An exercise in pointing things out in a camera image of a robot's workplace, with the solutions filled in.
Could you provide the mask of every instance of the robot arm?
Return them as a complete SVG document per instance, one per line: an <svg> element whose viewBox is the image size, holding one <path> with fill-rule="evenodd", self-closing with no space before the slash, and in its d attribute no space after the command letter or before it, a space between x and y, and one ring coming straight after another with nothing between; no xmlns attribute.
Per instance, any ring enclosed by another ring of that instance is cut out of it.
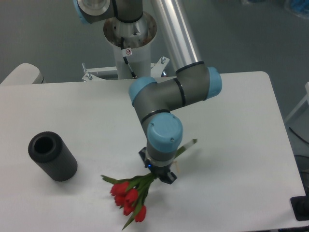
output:
<svg viewBox="0 0 309 232"><path fill-rule="evenodd" d="M78 0L78 3L87 1L90 0ZM114 15L121 23L138 24L142 15L141 0L112 2ZM161 83L157 83L152 77L139 78L130 86L129 95L147 137L147 146L140 151L145 167L157 174L161 181L171 184L176 176L170 172L170 166L183 137L183 126L170 112L218 95L222 81L217 70L213 67L207 68L202 61L182 2L151 2L157 15L158 26L163 30L177 78ZM132 14L129 10L120 14L126 7L132 9ZM121 9L118 14L115 8ZM123 21L122 15L126 16L126 21Z"/></svg>
<svg viewBox="0 0 309 232"><path fill-rule="evenodd" d="M143 14L142 0L73 0L83 23L116 17L124 23L138 21Z"/></svg>

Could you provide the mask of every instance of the cable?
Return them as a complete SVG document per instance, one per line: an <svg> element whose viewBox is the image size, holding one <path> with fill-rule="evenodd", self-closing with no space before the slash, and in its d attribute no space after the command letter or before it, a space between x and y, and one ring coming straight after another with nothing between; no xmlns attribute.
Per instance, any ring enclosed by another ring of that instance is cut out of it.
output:
<svg viewBox="0 0 309 232"><path fill-rule="evenodd" d="M308 156L303 156L303 155L294 155L295 157L303 157L303 158L307 158L307 159L309 159L309 157Z"/></svg>
<svg viewBox="0 0 309 232"><path fill-rule="evenodd" d="M121 45L120 45L121 50L123 50L123 49L125 48L124 42L125 42L124 37L121 37ZM137 76L136 76L135 73L133 72L133 70L132 70L132 68L131 68L131 65L129 64L129 61L127 60L126 57L124 57L124 61L125 61L126 65L129 67L130 72L131 72L131 74L132 74L132 77L133 77L134 79L137 79Z"/></svg>
<svg viewBox="0 0 309 232"><path fill-rule="evenodd" d="M306 140L304 140L302 137L300 137L292 128L289 127L289 130L297 137L299 138L301 141L303 141L304 143L309 145L309 142L307 142Z"/></svg>

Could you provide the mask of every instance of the metal bracket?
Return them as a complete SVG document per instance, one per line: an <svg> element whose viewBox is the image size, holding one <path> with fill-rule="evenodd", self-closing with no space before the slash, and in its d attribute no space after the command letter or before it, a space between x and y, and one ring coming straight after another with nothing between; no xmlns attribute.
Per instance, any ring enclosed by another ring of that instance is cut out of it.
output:
<svg viewBox="0 0 309 232"><path fill-rule="evenodd" d="M167 76L165 72L166 66L169 64L170 59L167 57L161 57L157 63L151 63L151 76L152 77L165 77ZM98 81L98 80L106 80L103 78L99 78L98 76L108 76L108 75L117 75L117 68L114 67L104 67L104 68L94 68L94 69L87 69L85 63L82 63L84 76L82 79L84 81Z"/></svg>

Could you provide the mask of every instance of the cylinder opening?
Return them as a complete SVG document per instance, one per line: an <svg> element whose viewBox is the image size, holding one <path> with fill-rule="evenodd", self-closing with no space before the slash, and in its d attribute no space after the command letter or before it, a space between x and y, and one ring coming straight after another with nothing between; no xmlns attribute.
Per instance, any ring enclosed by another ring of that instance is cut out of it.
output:
<svg viewBox="0 0 309 232"><path fill-rule="evenodd" d="M34 144L34 150L40 154L45 154L53 149L54 141L50 137L39 138Z"/></svg>

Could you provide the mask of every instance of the silver metal pole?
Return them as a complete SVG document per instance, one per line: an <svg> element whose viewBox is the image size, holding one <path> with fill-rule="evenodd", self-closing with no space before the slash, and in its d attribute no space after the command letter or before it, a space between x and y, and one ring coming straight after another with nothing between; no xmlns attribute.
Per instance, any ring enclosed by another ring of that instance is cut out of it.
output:
<svg viewBox="0 0 309 232"><path fill-rule="evenodd" d="M202 61L181 0L151 0L175 70Z"/></svg>

